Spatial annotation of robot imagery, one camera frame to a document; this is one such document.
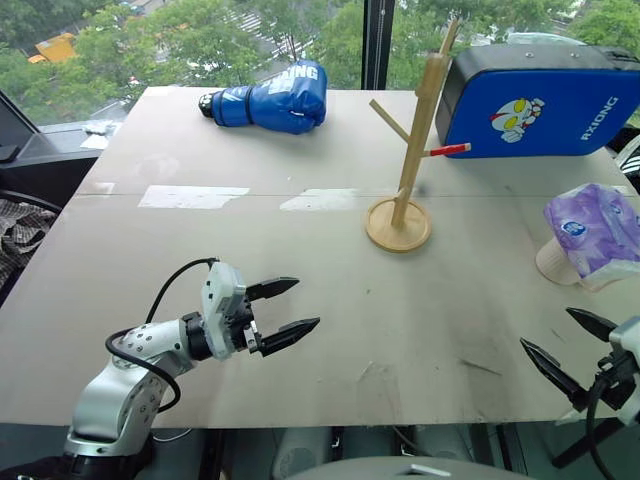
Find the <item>table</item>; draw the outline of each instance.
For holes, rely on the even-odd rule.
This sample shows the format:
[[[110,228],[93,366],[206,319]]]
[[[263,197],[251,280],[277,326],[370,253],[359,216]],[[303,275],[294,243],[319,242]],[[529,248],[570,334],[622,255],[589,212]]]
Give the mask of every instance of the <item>table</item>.
[[[403,143],[367,103],[376,98],[408,128],[413,93],[332,91],[326,124],[291,136],[215,126],[196,107],[206,91],[146,91],[0,310],[0,422],[69,423],[107,361],[104,338],[142,323],[164,280],[204,256],[220,256],[248,283],[301,279],[255,303],[264,333],[322,320],[277,355],[243,352],[180,377],[183,399],[157,426],[555,419],[569,403],[519,338],[588,385],[607,348],[563,309],[617,322],[638,313],[639,278],[590,294],[550,283],[533,262],[551,235],[542,209],[559,193],[620,185],[640,209],[606,152],[429,159],[416,198],[431,212],[432,237],[396,255],[369,241],[363,219],[395,189]],[[177,281],[157,319],[199,309],[204,277],[194,270]]]

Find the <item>black cable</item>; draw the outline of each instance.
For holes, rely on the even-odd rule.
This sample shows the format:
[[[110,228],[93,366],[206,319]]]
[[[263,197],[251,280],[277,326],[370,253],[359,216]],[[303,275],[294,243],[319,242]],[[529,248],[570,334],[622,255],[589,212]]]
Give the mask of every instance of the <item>black cable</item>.
[[[182,266],[181,268],[179,268],[173,275],[169,277],[169,279],[164,283],[164,285],[158,292],[158,295],[156,295],[156,299],[154,300],[153,305],[151,306],[151,309],[147,314],[147,319],[145,320],[144,323],[145,324],[151,323],[151,320],[153,320],[153,316],[155,315],[156,310],[158,309],[158,305],[160,305],[160,302],[162,301],[162,297],[164,297],[164,294],[166,293],[167,289],[176,278],[182,275],[185,271],[189,270],[191,267],[195,265],[200,265],[202,263],[206,263],[209,266],[209,269],[211,269],[214,262],[217,262],[217,261],[218,261],[217,258],[201,258],[199,260],[193,260],[187,263],[186,265]],[[130,330],[132,329],[127,328],[126,330],[120,330],[119,332],[109,335],[107,340],[105,340],[104,346],[106,347],[107,351],[109,351],[109,353],[111,353],[113,356],[122,358],[127,362],[130,362],[130,363],[133,363],[134,365],[145,368],[150,372],[155,373],[156,375],[158,375],[158,377],[162,378],[165,382],[167,382],[167,384],[171,387],[171,390],[173,390],[173,399],[171,399],[171,401],[166,405],[163,405],[160,408],[158,408],[158,413],[165,412],[180,401],[180,397],[182,396],[182,392],[180,391],[180,386],[166,370],[163,370],[162,368],[152,363],[149,363],[146,360],[142,360],[141,358],[130,355],[113,345],[113,341],[116,338],[126,335]]]
[[[598,467],[598,470],[600,470],[604,478],[607,480],[615,480],[615,477],[604,464],[602,458],[600,458],[598,444],[596,443],[596,438],[593,433],[598,401],[607,388],[609,388],[609,382],[604,378],[598,378],[589,393],[589,406],[587,407],[587,440],[589,442],[589,453],[591,453],[591,458],[593,458],[593,462],[596,464],[596,467]]]

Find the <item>blue boxing glove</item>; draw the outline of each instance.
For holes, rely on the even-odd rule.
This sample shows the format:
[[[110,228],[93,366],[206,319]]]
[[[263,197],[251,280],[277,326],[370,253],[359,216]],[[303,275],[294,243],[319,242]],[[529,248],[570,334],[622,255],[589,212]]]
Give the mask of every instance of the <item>blue boxing glove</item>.
[[[269,130],[300,134],[317,127],[326,114],[327,74],[319,64],[300,60],[261,85],[226,88],[200,97],[205,117],[223,127],[255,123]]]

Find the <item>wooden mug tree stand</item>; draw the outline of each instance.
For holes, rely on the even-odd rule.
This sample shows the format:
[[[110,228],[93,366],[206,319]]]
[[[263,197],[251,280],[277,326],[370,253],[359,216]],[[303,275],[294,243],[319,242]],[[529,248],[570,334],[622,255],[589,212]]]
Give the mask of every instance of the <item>wooden mug tree stand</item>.
[[[438,104],[440,90],[449,67],[449,49],[455,38],[458,20],[449,25],[439,53],[427,57],[422,83],[416,89],[418,103],[413,116],[411,134],[389,115],[375,100],[369,105],[400,137],[407,142],[402,176],[398,193],[385,198],[369,208],[366,230],[369,238],[381,248],[394,253],[410,252],[424,244],[431,234],[431,217],[416,202],[410,200],[420,161],[423,157],[452,154],[471,149],[468,143],[426,150],[425,144],[431,128],[433,114]]]

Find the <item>purple tissue package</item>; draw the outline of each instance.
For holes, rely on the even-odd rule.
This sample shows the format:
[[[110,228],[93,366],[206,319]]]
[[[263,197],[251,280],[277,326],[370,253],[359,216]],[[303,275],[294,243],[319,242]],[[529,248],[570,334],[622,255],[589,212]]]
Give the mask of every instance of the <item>purple tissue package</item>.
[[[640,273],[640,216],[615,188],[582,185],[551,200],[544,216],[589,290]]]

